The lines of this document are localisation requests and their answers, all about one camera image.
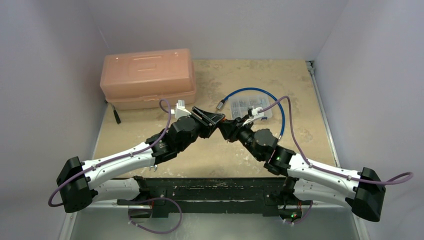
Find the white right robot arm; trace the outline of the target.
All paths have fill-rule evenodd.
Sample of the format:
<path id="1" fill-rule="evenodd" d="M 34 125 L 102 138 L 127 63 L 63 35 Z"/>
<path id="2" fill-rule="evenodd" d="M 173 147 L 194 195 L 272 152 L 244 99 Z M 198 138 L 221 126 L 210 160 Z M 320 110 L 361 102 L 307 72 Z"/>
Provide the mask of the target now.
<path id="1" fill-rule="evenodd" d="M 309 160 L 278 145 L 278 139 L 269 129 L 253 131 L 251 126 L 237 118 L 221 121 L 218 129 L 228 142 L 239 141 L 257 161 L 264 163 L 268 172 L 313 182 L 333 194 L 313 193 L 312 200 L 346 205 L 362 219 L 380 221 L 386 187 L 380 184 L 381 179 L 373 169 L 348 170 Z"/>

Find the blue cable lock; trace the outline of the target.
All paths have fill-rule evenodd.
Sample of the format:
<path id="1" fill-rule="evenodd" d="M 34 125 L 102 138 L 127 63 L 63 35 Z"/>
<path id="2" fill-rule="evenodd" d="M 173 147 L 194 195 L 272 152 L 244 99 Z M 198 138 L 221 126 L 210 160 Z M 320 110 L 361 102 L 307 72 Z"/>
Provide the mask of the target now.
<path id="1" fill-rule="evenodd" d="M 249 96 L 241 96 L 241 97 L 233 97 L 233 95 L 236 95 L 243 91 L 257 91 L 261 94 L 256 95 L 249 95 Z M 228 94 L 226 97 L 224 97 L 216 107 L 216 110 L 219 111 L 223 108 L 225 103 L 230 99 L 230 110 L 231 110 L 231 116 L 233 119 L 237 117 L 241 117 L 242 113 L 246 112 L 248 107 L 262 107 L 265 109 L 266 107 L 269 107 L 271 105 L 270 99 L 272 99 L 274 102 L 278 99 L 271 94 L 270 92 L 257 88 L 257 87 L 244 87 L 237 89 L 230 94 Z"/>

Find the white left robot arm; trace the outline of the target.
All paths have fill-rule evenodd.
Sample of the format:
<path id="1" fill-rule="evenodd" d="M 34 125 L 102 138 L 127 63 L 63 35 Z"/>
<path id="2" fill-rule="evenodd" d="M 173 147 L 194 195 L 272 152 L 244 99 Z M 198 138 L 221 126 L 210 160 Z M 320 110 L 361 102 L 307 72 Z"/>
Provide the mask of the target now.
<path id="1" fill-rule="evenodd" d="M 60 194 L 60 205 L 65 212 L 74 213 L 89 206 L 104 193 L 101 185 L 115 177 L 176 158 L 197 138 L 209 138 L 225 118 L 222 113 L 197 107 L 189 111 L 182 101 L 168 111 L 168 116 L 175 116 L 176 121 L 168 121 L 160 133 L 133 148 L 92 160 L 80 161 L 77 156 L 68 159 L 56 179 L 58 187 L 54 191 Z"/>

